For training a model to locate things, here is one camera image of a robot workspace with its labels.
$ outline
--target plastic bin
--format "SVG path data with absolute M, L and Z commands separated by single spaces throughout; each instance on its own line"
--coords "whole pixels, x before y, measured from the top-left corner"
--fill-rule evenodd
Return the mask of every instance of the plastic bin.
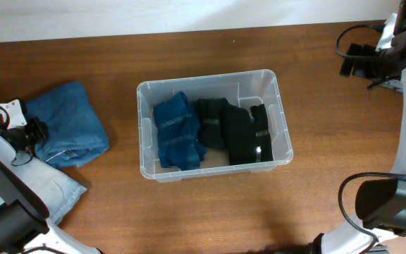
M 209 148 L 200 169 L 180 171 L 178 168 L 162 168 L 158 159 L 157 128 L 154 123 L 153 107 L 170 99 L 179 91 L 183 91 L 189 101 L 199 98 L 226 97 L 232 105 L 249 110 L 251 106 L 264 103 L 269 119 L 273 161 L 230 166 L 227 151 Z M 167 182 L 244 171 L 270 171 L 293 159 L 293 148 L 278 83 L 275 73 L 270 70 L 143 82 L 137 87 L 137 110 L 140 173 L 146 179 Z

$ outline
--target dark blue folded garment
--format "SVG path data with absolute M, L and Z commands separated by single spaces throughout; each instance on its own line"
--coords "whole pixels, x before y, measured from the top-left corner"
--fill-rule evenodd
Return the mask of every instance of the dark blue folded garment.
M 109 138 L 81 83 L 66 83 L 26 107 L 28 116 L 38 116 L 48 126 L 47 139 L 35 145 L 37 157 L 47 164 L 80 167 L 109 149 Z
M 200 124 L 194 104 L 179 92 L 169 101 L 154 106 L 153 115 L 158 128 L 161 167 L 198 169 L 207 149 L 197 141 Z

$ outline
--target clear plastic container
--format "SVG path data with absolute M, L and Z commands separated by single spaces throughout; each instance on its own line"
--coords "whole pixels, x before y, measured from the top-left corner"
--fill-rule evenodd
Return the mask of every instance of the clear plastic container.
M 158 158 L 157 128 L 154 123 L 154 105 L 183 91 L 189 101 L 223 98 L 238 107 L 250 110 L 264 104 L 269 119 L 273 161 L 230 166 L 227 151 L 208 149 L 200 169 L 180 171 L 164 169 Z M 214 176 L 237 172 L 270 171 L 293 159 L 283 105 L 275 73 L 270 70 L 211 75 L 196 78 L 146 81 L 137 87 L 139 114 L 140 173 L 146 179 L 159 182 L 178 181 L 200 176 Z

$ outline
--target white wall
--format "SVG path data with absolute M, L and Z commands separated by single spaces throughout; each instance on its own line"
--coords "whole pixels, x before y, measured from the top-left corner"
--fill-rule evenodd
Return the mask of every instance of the white wall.
M 0 42 L 386 19 L 400 0 L 0 0 Z

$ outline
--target stack of clothes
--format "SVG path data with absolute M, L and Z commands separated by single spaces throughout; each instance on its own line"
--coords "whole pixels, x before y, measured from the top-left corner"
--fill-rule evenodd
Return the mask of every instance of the stack of clothes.
M 230 165 L 273 161 L 264 104 L 248 110 L 226 98 L 188 102 L 179 92 L 154 107 L 161 167 L 200 167 L 206 147 L 227 150 Z

